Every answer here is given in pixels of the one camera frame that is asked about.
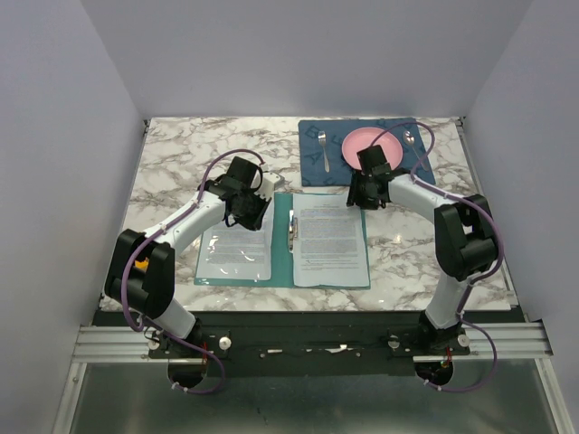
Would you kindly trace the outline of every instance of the marble surface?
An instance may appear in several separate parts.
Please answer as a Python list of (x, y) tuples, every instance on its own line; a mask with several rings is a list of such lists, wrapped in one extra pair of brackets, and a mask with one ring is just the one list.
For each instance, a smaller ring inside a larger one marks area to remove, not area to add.
[[(437, 144), (431, 154), (436, 183), (450, 192), (475, 192), (454, 122), (421, 118)], [(125, 228), (142, 231), (161, 222), (194, 194), (203, 171), (223, 152), (249, 148), (270, 170), (283, 175), (289, 193), (341, 193), (346, 187), (302, 188), (299, 174), (300, 118), (154, 118), (148, 132), (128, 206)], [(422, 140), (430, 143), (425, 131)], [(224, 171), (228, 160), (212, 172)], [(176, 260), (176, 299), (191, 310), (418, 310), (436, 288), (440, 269), (433, 227), (423, 217), (389, 204), (366, 212), (370, 289), (248, 288), (195, 286), (199, 240)], [(467, 308), (508, 309), (513, 291), (498, 273), (473, 290)], [(110, 298), (104, 310), (119, 310)]]

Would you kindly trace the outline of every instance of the white wall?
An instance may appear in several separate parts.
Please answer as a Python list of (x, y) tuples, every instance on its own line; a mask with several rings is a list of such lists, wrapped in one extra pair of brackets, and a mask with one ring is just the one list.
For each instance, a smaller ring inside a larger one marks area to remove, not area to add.
[(467, 117), (523, 308), (543, 318), (579, 426), (579, 3), (535, 0)]
[(456, 116), (531, 0), (82, 2), (147, 116)]
[(80, 2), (0, 9), (0, 431), (38, 434), (97, 305), (142, 121)]

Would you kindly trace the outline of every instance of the silver fork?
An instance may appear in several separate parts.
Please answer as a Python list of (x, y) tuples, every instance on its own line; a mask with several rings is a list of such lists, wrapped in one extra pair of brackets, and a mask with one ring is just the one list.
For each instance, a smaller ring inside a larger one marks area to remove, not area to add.
[(324, 150), (324, 169), (328, 173), (329, 172), (329, 161), (327, 160), (327, 155), (326, 155), (326, 131), (320, 131), (318, 133), (318, 142), (319, 142), (319, 145), (322, 146), (322, 149)]

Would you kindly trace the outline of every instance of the binder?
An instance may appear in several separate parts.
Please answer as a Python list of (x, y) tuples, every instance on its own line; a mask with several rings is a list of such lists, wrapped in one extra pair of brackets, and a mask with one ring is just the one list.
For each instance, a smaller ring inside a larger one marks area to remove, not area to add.
[[(273, 214), (273, 234), (271, 237), (271, 278), (269, 280), (241, 280), (236, 278), (198, 278), (195, 271), (195, 285), (210, 285), (215, 287), (262, 287), (262, 288), (305, 288), (296, 287), (293, 281), (293, 255), (290, 252), (290, 213), (293, 212), (293, 195), (294, 193), (275, 193), (275, 209)], [(365, 214), (362, 213), (362, 232), (366, 247), (367, 239), (365, 229)], [(333, 288), (344, 289), (342, 287), (318, 286), (314, 288)], [(367, 287), (356, 287), (348, 289), (369, 289)]]

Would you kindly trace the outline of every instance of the cable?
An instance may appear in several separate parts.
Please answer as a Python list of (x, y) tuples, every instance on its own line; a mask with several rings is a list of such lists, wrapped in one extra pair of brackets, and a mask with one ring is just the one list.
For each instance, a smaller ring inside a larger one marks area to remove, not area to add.
[(226, 213), (223, 221), (225, 222), (225, 226), (227, 226), (228, 228), (232, 228), (233, 226), (235, 226), (237, 224), (237, 221), (233, 220), (233, 223), (229, 223), (229, 216), (230, 216), (230, 214)]
[(422, 179), (416, 177), (416, 170), (418, 169), (419, 165), (422, 163), (422, 161), (426, 160), (428, 158), (428, 155), (431, 153), (431, 151), (434, 149), (434, 131), (432, 131), (432, 128), (430, 128), (428, 125), (419, 122), (419, 121), (411, 121), (411, 122), (402, 122), (399, 124), (395, 124), (392, 127), (389, 127), (388, 129), (384, 130), (383, 132), (381, 132), (378, 136), (376, 136), (374, 138), (374, 140), (372, 140), (372, 143), (370, 143), (370, 146), (374, 146), (376, 144), (376, 142), (380, 139), (380, 137), (382, 137), (384, 134), (389, 133), (390, 131), (392, 131), (394, 128), (397, 127), (403, 127), (406, 125), (417, 125), (420, 127), (425, 128), (431, 135), (431, 144), (428, 147), (428, 149), (426, 150), (426, 152), (418, 159), (418, 161), (414, 164), (413, 168), (410, 171), (410, 177), (413, 180), (413, 182), (415, 184), (420, 185), (422, 188), (425, 188), (426, 190), (428, 190), (431, 193), (435, 193), (438, 194), (439, 196), (451, 199), (455, 202), (460, 202), (460, 203), (464, 203), (465, 205), (469, 206), (470, 208), (473, 208), (475, 211), (477, 211), (480, 215), (483, 216), (483, 218), (489, 223), (490, 227), (493, 230), (493, 233), (495, 234), (495, 239), (497, 240), (497, 246), (498, 246), (498, 255), (497, 255), (497, 261), (495, 263), (495, 266), (492, 267), (489, 271), (485, 272), (485, 273), (481, 273), (478, 276), (476, 276), (475, 278), (470, 278), (468, 279), (468, 283), (467, 283), (467, 287), (464, 291), (464, 294), (462, 295), (462, 298), (460, 299), (458, 308), (457, 308), (457, 315), (460, 318), (460, 321), (466, 325), (469, 326), (471, 328), (474, 328), (475, 330), (479, 330), (482, 334), (484, 334), (486, 336), (486, 338), (489, 340), (489, 344), (490, 347), (492, 348), (492, 354), (493, 354), (493, 362), (492, 362), (492, 367), (490, 369), (489, 374), (483, 378), (482, 380), (480, 380), (479, 382), (477, 382), (476, 384), (473, 384), (471, 386), (468, 387), (461, 387), (461, 388), (447, 388), (447, 387), (441, 387), (441, 386), (437, 386), (435, 384), (432, 384), (430, 382), (426, 382), (425, 384), (428, 384), (430, 387), (432, 387), (433, 389), (439, 391), (439, 392), (448, 392), (448, 393), (463, 393), (463, 392), (472, 392), (472, 391), (476, 391), (477, 389), (480, 389), (482, 386), (484, 386), (485, 384), (487, 384), (490, 379), (494, 376), (496, 370), (497, 370), (497, 366), (498, 366), (498, 354), (497, 354), (497, 347), (495, 346), (495, 343), (493, 342), (492, 338), (490, 337), (489, 333), (484, 330), (482, 327), (479, 327), (478, 325), (474, 325), (472, 323), (470, 323), (469, 321), (466, 321), (463, 317), (462, 317), (462, 311), (464, 309), (464, 306), (466, 305), (466, 302), (470, 296), (470, 293), (472, 292), (472, 287), (479, 281), (483, 280), (484, 278), (488, 278), (490, 276), (492, 276), (493, 274), (495, 274), (497, 271), (500, 270), (500, 266), (503, 263), (503, 260), (505, 258), (505, 249), (504, 249), (504, 244), (503, 244), (503, 240), (502, 240), (502, 236), (500, 235), (500, 231), (498, 230), (497, 225), (495, 224), (495, 222), (492, 220), (492, 217), (490, 217), (490, 215), (483, 210), (482, 208), (480, 208), (477, 204), (464, 199), (463, 197), (457, 196), (455, 194), (451, 194), (451, 193), (446, 193), (443, 190), (436, 188), (428, 183), (425, 183)]
[[(166, 226), (162, 226), (159, 230), (155, 231), (150, 237), (146, 238), (141, 244), (138, 245), (138, 247), (135, 249), (133, 254), (130, 255), (130, 257), (128, 258), (127, 265), (125, 265), (125, 268), (123, 270), (123, 276), (122, 276), (122, 279), (120, 281), (120, 300), (121, 300), (121, 305), (123, 307), (123, 316), (125, 317), (125, 320), (127, 321), (128, 326), (132, 330), (134, 330), (136, 332), (142, 332), (143, 329), (145, 328), (145, 322), (146, 322), (144, 320), (144, 318), (142, 318), (142, 316), (140, 316), (139, 317), (139, 323), (140, 324), (138, 324), (138, 325), (135, 324), (135, 322), (133, 321), (133, 318), (130, 316), (130, 311), (128, 308), (128, 301), (127, 301), (128, 275), (129, 275), (130, 270), (131, 270), (133, 264), (135, 263), (135, 260), (137, 259), (138, 255), (143, 251), (143, 249), (148, 244), (150, 244), (152, 241), (154, 241), (159, 235), (161, 235), (162, 233), (165, 233), (168, 229), (172, 228), (173, 226), (175, 226), (176, 224), (181, 222), (185, 217), (187, 217), (189, 214), (191, 214), (191, 212), (193, 212), (197, 208), (197, 205), (201, 202), (201, 199), (203, 197), (203, 194), (205, 191), (205, 183), (207, 182), (207, 178), (209, 177), (209, 173), (211, 172), (211, 169), (213, 169), (214, 166), (219, 161), (221, 161), (222, 159), (224, 159), (227, 156), (230, 156), (231, 154), (242, 153), (242, 152), (246, 152), (246, 153), (252, 154), (254, 156), (257, 156), (260, 159), (260, 164), (261, 165), (265, 164), (265, 161), (263, 160), (263, 158), (257, 152), (251, 151), (250, 149), (234, 149), (232, 151), (227, 151), (224, 154), (221, 154), (220, 156), (215, 158), (211, 162), (211, 164), (209, 164), (207, 166), (207, 168), (205, 169), (205, 173), (203, 175), (203, 178), (201, 180), (201, 185), (199, 187), (199, 193), (197, 194), (197, 198), (192, 203), (192, 205), (189, 208), (187, 208), (185, 211), (183, 211), (183, 213), (181, 213), (180, 215), (175, 217)], [(152, 323), (152, 324), (156, 328), (160, 328), (155, 323)], [(208, 357), (211, 357), (219, 365), (219, 369), (221, 371), (221, 380), (219, 381), (219, 383), (217, 385), (215, 385), (214, 387), (212, 387), (210, 389), (207, 389), (204, 391), (196, 391), (196, 390), (186, 389), (178, 384), (174, 384), (175, 387), (179, 388), (180, 390), (183, 390), (184, 392), (188, 392), (188, 393), (192, 393), (192, 394), (196, 394), (196, 395), (205, 395), (207, 393), (213, 393), (222, 387), (222, 385), (225, 381), (225, 367), (223, 366), (223, 363), (221, 362), (221, 360), (219, 360), (219, 357), (217, 357), (213, 353), (211, 353), (211, 352), (209, 352), (209, 351), (207, 351), (199, 346), (190, 344), (187, 341), (184, 341), (183, 339), (181, 339), (177, 336), (171, 335), (167, 331), (165, 331), (164, 333), (167, 337), (169, 337), (170, 339), (173, 339), (174, 341), (178, 342), (179, 344), (187, 346), (187, 347), (191, 348), (192, 350), (195, 350), (201, 354), (205, 354)]]
[[(207, 351), (207, 342), (203, 342), (203, 349)], [(203, 364), (209, 364), (207, 354), (203, 354)]]
[(149, 328), (151, 328), (151, 325), (147, 325), (147, 326), (145, 327), (145, 331), (143, 332), (143, 336), (145, 337), (145, 339), (147, 339), (148, 341), (154, 342), (154, 343), (156, 343), (156, 344), (160, 344), (160, 343), (161, 343), (161, 340), (160, 340), (158, 337), (155, 336), (155, 332), (152, 332), (152, 333), (151, 333), (151, 336), (147, 336), (147, 332), (148, 332), (148, 329), (149, 329)]
[(211, 162), (211, 164), (209, 164), (207, 166), (207, 169), (205, 170), (205, 173), (204, 173), (203, 178), (201, 180), (201, 186), (199, 187), (199, 193), (197, 194), (197, 198), (193, 202), (193, 204), (188, 209), (183, 211), (182, 214), (176, 216), (171, 222), (169, 222), (166, 225), (166, 227), (159, 228), (150, 237), (146, 238), (141, 244), (138, 245), (138, 247), (135, 249), (133, 254), (130, 255), (130, 257), (128, 258), (127, 265), (125, 265), (125, 269), (123, 270), (123, 276), (122, 276), (122, 279), (120, 281), (120, 302), (121, 302), (120, 304), (123, 306), (123, 316), (125, 317), (125, 320), (127, 321), (128, 326), (132, 330), (134, 330), (135, 332), (142, 332), (143, 328), (145, 327), (144, 321), (141, 321), (139, 325), (135, 324), (135, 322), (133, 321), (133, 318), (130, 316), (130, 311), (128, 310), (128, 301), (127, 301), (128, 275), (130, 273), (131, 268), (133, 267), (133, 264), (135, 263), (135, 260), (137, 260), (138, 255), (140, 255), (140, 253), (145, 249), (145, 247), (148, 246), (152, 241), (154, 241), (159, 235), (161, 235), (162, 233), (165, 233), (166, 230), (171, 229), (173, 226), (178, 224), (186, 216), (188, 216), (189, 214), (191, 214), (191, 212), (193, 212), (195, 210), (195, 208), (197, 207), (197, 204), (199, 204), (199, 202), (201, 201), (201, 198), (203, 197), (203, 194), (205, 191), (205, 183), (207, 182), (207, 178), (209, 177), (209, 172), (211, 172), (211, 169), (213, 169), (214, 166), (219, 161), (224, 159), (225, 157), (230, 156), (231, 154), (236, 154), (236, 153), (241, 153), (241, 152), (247, 152), (249, 154), (257, 156), (260, 159), (261, 164), (265, 163), (263, 158), (261, 158), (261, 156), (257, 152), (251, 151), (249, 149), (234, 149), (232, 151), (227, 151), (224, 154), (221, 154), (220, 156), (215, 158)]
[(442, 362), (443, 368), (448, 368), (452, 363), (452, 351), (449, 346), (446, 347), (446, 361)]
[(257, 170), (258, 170), (258, 172), (259, 172), (259, 174), (260, 174), (260, 183), (259, 183), (259, 185), (258, 185), (257, 187), (255, 187), (255, 188), (250, 188), (250, 190), (251, 190), (252, 192), (257, 192), (257, 191), (261, 188), (261, 186), (263, 185), (263, 170), (261, 170), (261, 167), (258, 167)]

